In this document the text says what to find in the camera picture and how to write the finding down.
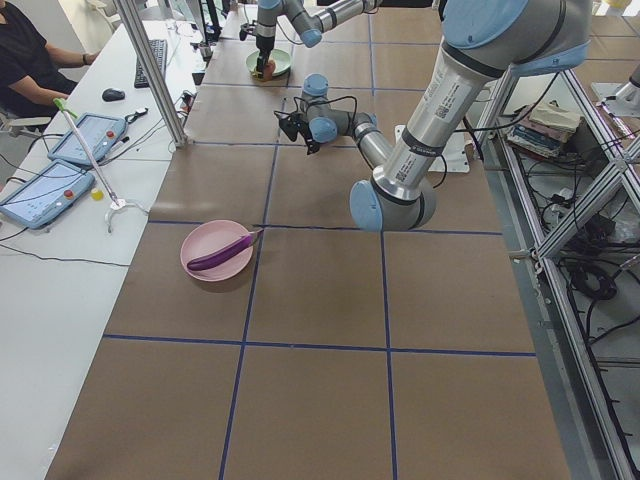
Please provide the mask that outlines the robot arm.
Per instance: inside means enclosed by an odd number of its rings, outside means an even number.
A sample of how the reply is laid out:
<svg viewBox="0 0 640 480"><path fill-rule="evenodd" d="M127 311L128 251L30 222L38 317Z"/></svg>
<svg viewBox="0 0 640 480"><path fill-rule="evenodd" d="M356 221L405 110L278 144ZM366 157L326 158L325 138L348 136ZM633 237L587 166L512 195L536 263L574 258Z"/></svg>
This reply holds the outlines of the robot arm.
<svg viewBox="0 0 640 480"><path fill-rule="evenodd" d="M324 33L353 17L374 12L381 4L381 1L374 0L342 0L330 4L319 13L311 14L302 1L259 1L255 28L256 47L259 51L256 60L257 76L265 76L281 16L289 20L302 43L312 48L322 40Z"/></svg>
<svg viewBox="0 0 640 480"><path fill-rule="evenodd" d="M306 77L297 108L279 117L290 140L309 152L348 136L370 166L369 179L350 192L350 211L366 231L410 230L433 215L436 197L426 178L482 88L506 71L516 77L571 69L588 51L588 1L448 1L433 75L400 138L390 144L374 116L338 110L328 81Z"/></svg>

